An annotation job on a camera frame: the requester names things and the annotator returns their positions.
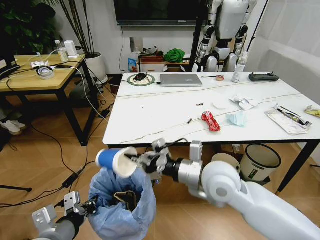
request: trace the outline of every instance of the blue plastic bag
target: blue plastic bag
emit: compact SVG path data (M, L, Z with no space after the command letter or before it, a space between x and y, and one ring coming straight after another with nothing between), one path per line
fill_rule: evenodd
M110 205L113 194L132 190L141 198L133 212L126 204ZM156 216L156 196L150 177L140 168L131 177L121 178L112 170L102 168L91 180L89 199L99 195L97 211L89 222L98 236L105 240L142 240Z

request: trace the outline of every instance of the white shoe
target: white shoe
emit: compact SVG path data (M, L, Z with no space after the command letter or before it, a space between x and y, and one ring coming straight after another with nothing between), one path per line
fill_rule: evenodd
M19 127L11 123L11 121L6 121L5 123L0 122L2 128L7 129L11 135L20 135L22 131Z
M18 128L20 128L21 130L25 130L27 128L27 126L21 122L19 122L18 120L11 120L10 121L12 124L16 125Z

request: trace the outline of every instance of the remote controller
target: remote controller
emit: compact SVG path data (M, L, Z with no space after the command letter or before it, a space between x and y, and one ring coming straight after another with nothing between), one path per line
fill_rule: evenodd
M268 73L268 74L254 74L251 73L249 74L249 79L252 82L257 82L257 81L278 81L279 77L277 75L274 75L273 73Z

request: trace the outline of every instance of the green bag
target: green bag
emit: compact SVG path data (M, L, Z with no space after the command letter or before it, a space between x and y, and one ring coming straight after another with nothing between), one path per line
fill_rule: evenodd
M181 49L175 48L164 55L164 60L170 63L181 63L185 54Z

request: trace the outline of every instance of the white table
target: white table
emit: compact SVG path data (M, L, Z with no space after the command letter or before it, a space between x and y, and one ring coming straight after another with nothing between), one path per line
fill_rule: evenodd
M155 82L160 82L160 73L150 74L154 76ZM320 106L282 80L251 82L248 78L250 72L244 72L240 82L233 83L233 72L219 73L225 77L222 82L215 78L201 78L215 76L215 72L197 74L203 83L202 87L161 87L159 84L133 86L122 81L103 143L110 148L123 148L149 147L159 138L164 138L168 143L185 138L188 142L199 140L204 144L306 142L307 145L280 185L281 192L320 142L320 118L304 113L309 105L318 108ZM122 80L126 81L131 75L132 73L124 74ZM237 103L229 100L235 94L260 101L257 107L247 111L245 127L235 126L226 119L227 113L241 110ZM228 108L215 108L212 102L217 98L226 101ZM276 103L313 123L309 133L289 135L268 118L265 112ZM207 123L201 120L204 111L212 112L221 126L221 131L209 131Z

